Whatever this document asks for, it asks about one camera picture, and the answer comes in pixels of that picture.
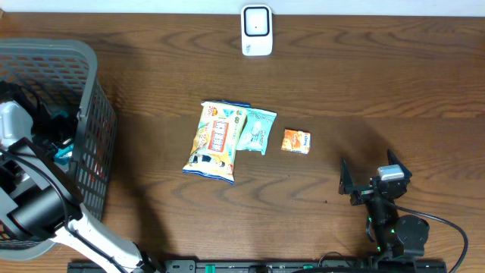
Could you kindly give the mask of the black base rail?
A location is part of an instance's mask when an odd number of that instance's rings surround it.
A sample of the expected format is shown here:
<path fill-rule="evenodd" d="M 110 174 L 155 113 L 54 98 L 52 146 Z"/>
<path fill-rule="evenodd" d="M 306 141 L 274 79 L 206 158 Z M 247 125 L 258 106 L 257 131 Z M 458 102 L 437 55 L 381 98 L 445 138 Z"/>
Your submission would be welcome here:
<path fill-rule="evenodd" d="M 339 259 L 325 259 L 322 262 L 282 262 L 282 261 L 253 261 L 253 262 L 221 262 L 194 261 L 188 259 L 166 260 L 164 269 L 167 273 L 290 273 L 297 271 L 311 272 L 368 272 L 371 267 L 363 261 Z M 378 271 L 385 272 L 423 272 L 446 273 L 444 262 L 424 260 L 420 262 L 381 262 Z"/>

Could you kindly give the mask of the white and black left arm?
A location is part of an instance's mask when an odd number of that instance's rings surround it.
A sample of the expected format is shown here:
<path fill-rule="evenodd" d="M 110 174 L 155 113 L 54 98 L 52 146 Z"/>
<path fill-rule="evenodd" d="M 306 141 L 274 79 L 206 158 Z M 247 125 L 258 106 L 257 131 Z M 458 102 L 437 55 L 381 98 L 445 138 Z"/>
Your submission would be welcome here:
<path fill-rule="evenodd" d="M 75 180 L 55 162 L 73 143 L 77 119 L 52 114 L 33 90 L 1 83 L 1 157 L 33 181 L 23 190 L 1 179 L 15 204 L 1 212 L 4 234 L 15 240 L 50 240 L 75 249 L 106 272 L 164 272 L 165 266 L 95 218 Z"/>

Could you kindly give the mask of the teal mouthwash bottle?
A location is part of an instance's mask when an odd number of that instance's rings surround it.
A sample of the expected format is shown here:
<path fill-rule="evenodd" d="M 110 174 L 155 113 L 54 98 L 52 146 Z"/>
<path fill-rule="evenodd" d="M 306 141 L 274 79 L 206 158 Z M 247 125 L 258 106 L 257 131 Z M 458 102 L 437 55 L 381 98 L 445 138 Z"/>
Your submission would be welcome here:
<path fill-rule="evenodd" d="M 54 161 L 66 165 L 73 154 L 74 138 L 77 131 L 77 118 L 65 111 L 57 111 L 52 115 L 52 144 L 57 152 Z"/>

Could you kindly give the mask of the small orange tissue pack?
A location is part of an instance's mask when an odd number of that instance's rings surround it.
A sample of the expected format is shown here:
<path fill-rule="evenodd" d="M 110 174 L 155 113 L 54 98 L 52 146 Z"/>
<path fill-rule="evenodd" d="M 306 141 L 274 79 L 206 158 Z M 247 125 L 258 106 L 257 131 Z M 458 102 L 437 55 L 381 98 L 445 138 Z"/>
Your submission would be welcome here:
<path fill-rule="evenodd" d="M 281 149 L 287 152 L 309 154 L 311 134 L 300 130 L 285 129 Z"/>

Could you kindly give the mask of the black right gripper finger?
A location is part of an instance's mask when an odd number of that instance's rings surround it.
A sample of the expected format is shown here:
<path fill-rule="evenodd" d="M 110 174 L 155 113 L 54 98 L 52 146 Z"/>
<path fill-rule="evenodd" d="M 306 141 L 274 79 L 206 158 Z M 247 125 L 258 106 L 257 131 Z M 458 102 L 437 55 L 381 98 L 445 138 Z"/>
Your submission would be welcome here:
<path fill-rule="evenodd" d="M 352 176 L 349 172 L 349 167 L 344 158 L 340 159 L 340 179 L 339 179 L 339 194 L 349 195 L 352 193 L 354 187 Z"/>
<path fill-rule="evenodd" d="M 408 170 L 403 165 L 403 163 L 401 163 L 401 161 L 397 158 L 397 156 L 391 149 L 388 149 L 386 153 L 387 153 L 387 159 L 388 159 L 389 165 L 398 165 L 401 168 L 405 178 L 412 177 L 412 173 L 410 172 L 410 170 Z"/>

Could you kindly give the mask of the grey plastic basket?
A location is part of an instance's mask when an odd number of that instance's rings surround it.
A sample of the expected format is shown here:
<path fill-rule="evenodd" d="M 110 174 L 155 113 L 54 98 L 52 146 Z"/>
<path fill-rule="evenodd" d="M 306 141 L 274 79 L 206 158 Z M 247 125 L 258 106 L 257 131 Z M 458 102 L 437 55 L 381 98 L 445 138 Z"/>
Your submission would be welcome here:
<path fill-rule="evenodd" d="M 97 79 L 98 60 L 76 40 L 2 39 L 1 79 L 22 87 L 48 110 L 77 119 L 74 150 L 66 172 L 87 209 L 101 219 L 111 175 L 117 118 Z"/>

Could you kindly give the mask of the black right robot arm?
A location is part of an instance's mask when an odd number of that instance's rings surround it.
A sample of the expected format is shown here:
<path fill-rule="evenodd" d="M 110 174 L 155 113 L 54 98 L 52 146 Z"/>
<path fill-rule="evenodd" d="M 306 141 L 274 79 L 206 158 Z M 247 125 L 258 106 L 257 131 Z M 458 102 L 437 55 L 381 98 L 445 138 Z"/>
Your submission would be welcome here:
<path fill-rule="evenodd" d="M 366 206 L 368 236 L 378 248 L 374 264 L 422 257 L 430 230 L 418 216 L 399 215 L 395 200 L 407 193 L 412 173 L 391 150 L 387 158 L 388 164 L 379 167 L 377 176 L 364 186 L 355 185 L 349 166 L 340 160 L 339 194 L 349 195 L 353 206 Z"/>

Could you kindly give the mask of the large yellow snack bag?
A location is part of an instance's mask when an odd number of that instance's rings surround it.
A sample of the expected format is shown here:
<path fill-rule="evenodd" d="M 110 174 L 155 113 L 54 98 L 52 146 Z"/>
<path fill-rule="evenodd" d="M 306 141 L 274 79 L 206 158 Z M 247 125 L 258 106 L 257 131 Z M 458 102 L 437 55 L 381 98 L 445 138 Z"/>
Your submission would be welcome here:
<path fill-rule="evenodd" d="M 183 173 L 235 182 L 236 147 L 250 104 L 224 100 L 204 101 L 192 149 Z"/>

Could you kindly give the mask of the light green snack pouch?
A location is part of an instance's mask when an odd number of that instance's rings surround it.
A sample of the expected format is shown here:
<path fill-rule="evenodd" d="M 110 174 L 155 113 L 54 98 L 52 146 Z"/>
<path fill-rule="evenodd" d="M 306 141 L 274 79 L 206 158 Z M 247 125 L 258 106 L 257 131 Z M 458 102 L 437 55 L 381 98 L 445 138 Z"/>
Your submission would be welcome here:
<path fill-rule="evenodd" d="M 269 134 L 277 113 L 257 108 L 248 108 L 246 112 L 246 125 L 242 130 L 236 149 L 238 151 L 260 152 L 265 155 Z"/>

